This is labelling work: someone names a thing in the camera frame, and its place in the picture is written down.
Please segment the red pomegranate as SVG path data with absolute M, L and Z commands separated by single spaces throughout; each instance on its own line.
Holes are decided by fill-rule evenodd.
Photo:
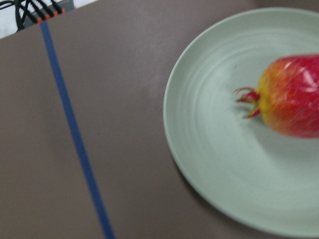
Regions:
M 292 137 L 319 136 L 319 56 L 281 57 L 263 72 L 256 88 L 236 101 L 252 104 L 246 118 L 261 116 L 270 129 Z

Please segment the brown table mat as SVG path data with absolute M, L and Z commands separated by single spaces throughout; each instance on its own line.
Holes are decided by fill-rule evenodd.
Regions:
M 170 72 L 201 32 L 316 0 L 99 0 L 0 41 L 3 239 L 271 239 L 210 206 L 170 154 Z

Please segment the green plate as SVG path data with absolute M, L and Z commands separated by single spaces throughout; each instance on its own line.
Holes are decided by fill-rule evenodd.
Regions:
M 285 55 L 319 49 L 319 15 L 260 8 L 196 37 L 175 64 L 164 97 L 166 138 L 180 171 L 211 205 L 281 236 L 319 236 L 319 141 L 244 119 L 234 90 L 254 87 Z

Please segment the black power strip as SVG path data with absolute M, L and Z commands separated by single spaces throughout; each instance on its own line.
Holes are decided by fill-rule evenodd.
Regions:
M 55 18 L 75 8 L 73 0 L 14 0 L 18 29 Z

